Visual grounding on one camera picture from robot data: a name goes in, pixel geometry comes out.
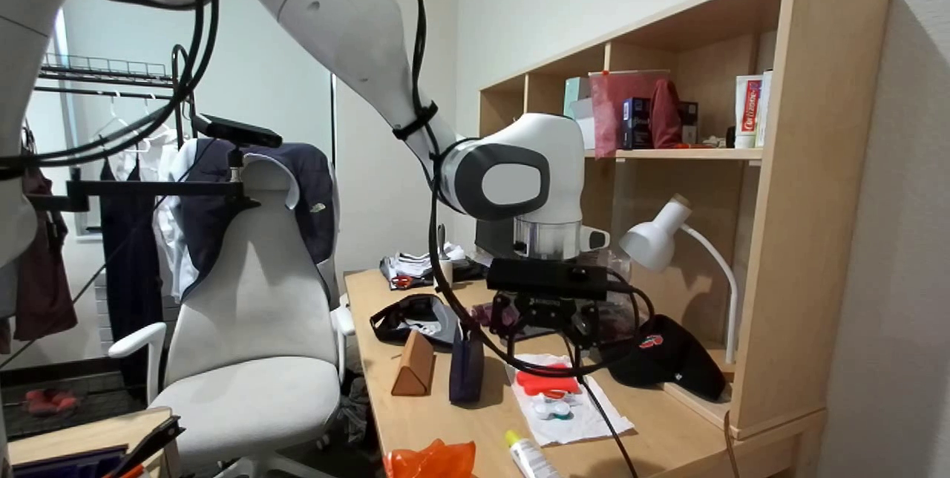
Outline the white tube with yellow cap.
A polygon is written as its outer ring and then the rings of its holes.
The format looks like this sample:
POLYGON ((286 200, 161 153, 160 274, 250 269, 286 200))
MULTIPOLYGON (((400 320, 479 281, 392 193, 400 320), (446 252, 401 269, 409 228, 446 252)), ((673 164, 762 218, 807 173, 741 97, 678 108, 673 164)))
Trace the white tube with yellow cap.
POLYGON ((563 478, 543 454, 542 448, 532 440, 520 436, 516 431, 508 430, 505 433, 505 441, 523 478, 563 478))

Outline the white paper sheet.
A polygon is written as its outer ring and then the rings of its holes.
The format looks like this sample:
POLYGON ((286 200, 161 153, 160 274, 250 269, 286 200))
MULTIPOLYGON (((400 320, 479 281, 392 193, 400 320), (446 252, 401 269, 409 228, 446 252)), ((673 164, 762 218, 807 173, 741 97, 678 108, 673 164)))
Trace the white paper sheet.
POLYGON ((573 418, 570 420, 542 421, 531 411, 533 397, 526 396, 515 383, 515 367, 505 368, 510 387, 513 390, 520 411, 531 431, 535 442, 542 447, 547 445, 567 445, 592 439, 611 437, 611 428, 615 433, 631 433, 635 425, 608 400, 603 389, 593 376, 585 376, 585 386, 580 385, 579 396, 567 396, 572 405, 573 418))

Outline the wooden desk hutch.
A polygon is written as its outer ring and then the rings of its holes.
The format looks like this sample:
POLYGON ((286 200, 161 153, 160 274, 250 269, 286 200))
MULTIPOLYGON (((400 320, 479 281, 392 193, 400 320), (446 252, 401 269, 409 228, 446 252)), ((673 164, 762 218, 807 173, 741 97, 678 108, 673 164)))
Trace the wooden desk hutch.
POLYGON ((614 240, 675 194, 689 224, 737 264, 741 309, 732 397, 672 389, 740 439, 827 406, 832 347, 891 0, 686 0, 479 90, 479 132, 557 114, 573 76, 668 70, 697 102, 703 136, 724 135, 736 77, 773 69, 764 145, 589 152, 581 208, 614 240))

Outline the black box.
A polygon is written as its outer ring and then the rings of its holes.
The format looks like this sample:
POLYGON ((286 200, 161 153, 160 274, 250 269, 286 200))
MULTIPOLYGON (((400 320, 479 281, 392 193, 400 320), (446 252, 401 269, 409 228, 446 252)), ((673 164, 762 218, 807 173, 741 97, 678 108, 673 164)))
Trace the black box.
POLYGON ((698 143, 699 108, 697 102, 679 102, 678 116, 681 127, 682 143, 695 145, 698 143))

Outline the white cup with tool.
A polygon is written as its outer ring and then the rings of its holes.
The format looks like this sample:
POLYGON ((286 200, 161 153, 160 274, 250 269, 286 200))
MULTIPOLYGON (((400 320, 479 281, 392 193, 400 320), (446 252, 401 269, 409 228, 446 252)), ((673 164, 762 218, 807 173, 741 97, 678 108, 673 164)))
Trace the white cup with tool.
POLYGON ((436 227, 436 244, 439 269, 447 285, 445 289, 450 289, 453 285, 453 261, 447 248, 447 230, 442 223, 436 227))

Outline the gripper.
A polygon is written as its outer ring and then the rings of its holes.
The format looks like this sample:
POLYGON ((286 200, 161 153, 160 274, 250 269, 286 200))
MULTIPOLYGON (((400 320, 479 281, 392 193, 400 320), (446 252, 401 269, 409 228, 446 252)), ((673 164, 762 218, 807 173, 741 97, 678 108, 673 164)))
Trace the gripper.
MULTIPOLYGON (((574 298, 526 295, 514 298, 518 312, 516 325, 522 328, 570 330, 570 342, 580 350, 596 347, 600 338, 600 312, 597 305, 583 305, 574 298)), ((496 292, 489 315, 489 330, 499 338, 509 338, 514 326, 512 299, 504 292, 496 292)))

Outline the white box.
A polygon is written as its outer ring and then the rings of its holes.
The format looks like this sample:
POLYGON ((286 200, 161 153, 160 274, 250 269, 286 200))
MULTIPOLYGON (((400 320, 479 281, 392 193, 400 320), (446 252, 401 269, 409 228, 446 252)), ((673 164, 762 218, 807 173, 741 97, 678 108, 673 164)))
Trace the white box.
POLYGON ((584 149, 596 149, 596 120, 594 119, 593 102, 591 98, 575 100, 569 106, 570 114, 579 125, 583 136, 584 149))

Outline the black cap with red logo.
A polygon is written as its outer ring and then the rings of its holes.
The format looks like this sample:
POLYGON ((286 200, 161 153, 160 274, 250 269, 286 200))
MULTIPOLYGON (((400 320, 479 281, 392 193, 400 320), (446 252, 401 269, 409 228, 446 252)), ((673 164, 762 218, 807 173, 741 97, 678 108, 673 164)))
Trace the black cap with red logo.
POLYGON ((625 339, 598 347, 607 370, 628 387, 674 383, 713 402, 723 396, 727 380, 702 343, 667 315, 655 315, 641 339, 625 339))

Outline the pair of red slippers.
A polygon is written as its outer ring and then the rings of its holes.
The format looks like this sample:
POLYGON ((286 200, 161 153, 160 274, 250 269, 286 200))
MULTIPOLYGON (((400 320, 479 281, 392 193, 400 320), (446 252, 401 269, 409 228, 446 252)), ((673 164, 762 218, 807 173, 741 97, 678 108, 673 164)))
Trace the pair of red slippers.
POLYGON ((24 410, 35 417, 50 417, 74 413, 80 399, 69 390, 35 389, 26 392, 24 410))

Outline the dark blue box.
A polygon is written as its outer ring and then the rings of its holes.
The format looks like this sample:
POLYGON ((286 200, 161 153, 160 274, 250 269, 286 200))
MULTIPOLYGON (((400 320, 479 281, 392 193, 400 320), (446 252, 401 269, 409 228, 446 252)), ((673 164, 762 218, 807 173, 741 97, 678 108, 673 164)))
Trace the dark blue box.
POLYGON ((622 150, 652 149, 651 99, 627 98, 622 105, 620 147, 622 150))

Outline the pile of white papers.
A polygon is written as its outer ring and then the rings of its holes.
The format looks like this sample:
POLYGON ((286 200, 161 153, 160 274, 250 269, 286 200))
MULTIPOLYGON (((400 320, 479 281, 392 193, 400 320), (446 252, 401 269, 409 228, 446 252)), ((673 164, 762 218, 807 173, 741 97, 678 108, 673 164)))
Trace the pile of white papers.
MULTIPOLYGON (((451 242, 442 244, 442 251, 436 255, 437 259, 448 258, 452 261, 454 268, 461 268, 468 261, 468 256, 462 246, 451 242)), ((396 255, 384 256, 379 264, 381 274, 385 278, 397 278, 398 276, 408 276, 409 278, 430 278, 432 274, 432 265, 430 255, 412 255, 406 252, 398 252, 396 255)))

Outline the teal box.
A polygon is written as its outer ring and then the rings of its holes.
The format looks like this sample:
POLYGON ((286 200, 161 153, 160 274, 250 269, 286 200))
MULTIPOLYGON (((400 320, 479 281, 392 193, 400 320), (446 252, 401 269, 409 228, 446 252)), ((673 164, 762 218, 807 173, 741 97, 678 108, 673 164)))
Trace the teal box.
POLYGON ((574 119, 574 104, 591 98, 591 87, 587 76, 570 76, 564 83, 563 115, 574 119))

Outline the maroon hanging garment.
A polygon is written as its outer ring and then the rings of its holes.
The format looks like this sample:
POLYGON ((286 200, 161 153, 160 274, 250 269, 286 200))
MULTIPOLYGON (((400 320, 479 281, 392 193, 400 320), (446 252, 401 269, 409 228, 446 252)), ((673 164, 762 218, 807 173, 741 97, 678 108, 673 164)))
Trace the maroon hanging garment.
POLYGON ((13 338, 31 341, 78 324, 62 245, 68 227, 58 210, 35 211, 33 241, 19 258, 13 338))

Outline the maroon cloth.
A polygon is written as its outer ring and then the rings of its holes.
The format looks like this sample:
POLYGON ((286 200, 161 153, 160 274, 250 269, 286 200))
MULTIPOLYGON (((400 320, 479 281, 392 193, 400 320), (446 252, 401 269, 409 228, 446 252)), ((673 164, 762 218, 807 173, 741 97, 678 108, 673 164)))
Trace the maroon cloth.
POLYGON ((656 80, 650 102, 650 134, 654 149, 675 148, 682 143, 678 89, 671 79, 656 80))

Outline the black clamp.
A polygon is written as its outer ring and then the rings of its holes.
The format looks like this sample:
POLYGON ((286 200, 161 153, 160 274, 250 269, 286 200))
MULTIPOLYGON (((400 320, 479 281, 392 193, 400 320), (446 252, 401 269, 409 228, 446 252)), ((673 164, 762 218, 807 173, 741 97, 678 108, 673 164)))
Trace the black clamp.
POLYGON ((184 431, 179 415, 172 414, 101 478, 181 478, 177 437, 184 431))

